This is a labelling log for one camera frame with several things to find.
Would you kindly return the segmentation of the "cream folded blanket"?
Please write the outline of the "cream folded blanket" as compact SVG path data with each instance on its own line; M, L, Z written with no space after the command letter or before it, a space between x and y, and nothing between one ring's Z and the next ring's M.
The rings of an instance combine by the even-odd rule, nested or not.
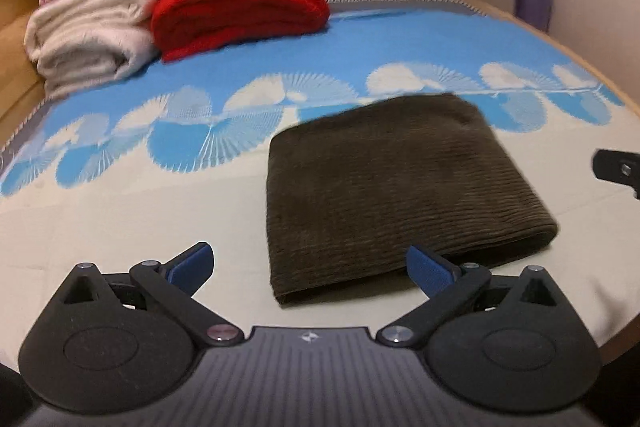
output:
M125 80L157 57L157 0L53 0L27 22L24 48L49 100Z

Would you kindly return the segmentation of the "dark brown corduroy pants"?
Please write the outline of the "dark brown corduroy pants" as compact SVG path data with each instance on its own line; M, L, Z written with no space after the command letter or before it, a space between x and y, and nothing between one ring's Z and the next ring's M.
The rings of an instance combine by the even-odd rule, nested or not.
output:
M413 246L495 267L559 231L480 109L450 93L389 98L278 133L266 203L282 305L398 272Z

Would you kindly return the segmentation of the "purple paper bag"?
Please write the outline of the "purple paper bag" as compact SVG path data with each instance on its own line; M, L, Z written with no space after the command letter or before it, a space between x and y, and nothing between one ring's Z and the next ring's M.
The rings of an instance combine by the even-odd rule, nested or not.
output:
M552 6L552 0L514 0L513 15L539 31L548 32Z

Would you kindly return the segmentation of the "red folded blanket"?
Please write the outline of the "red folded blanket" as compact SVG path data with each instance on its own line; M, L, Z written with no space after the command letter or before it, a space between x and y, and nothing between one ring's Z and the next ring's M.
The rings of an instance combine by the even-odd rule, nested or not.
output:
M314 34L329 16L326 0L158 0L151 31L167 63L244 41Z

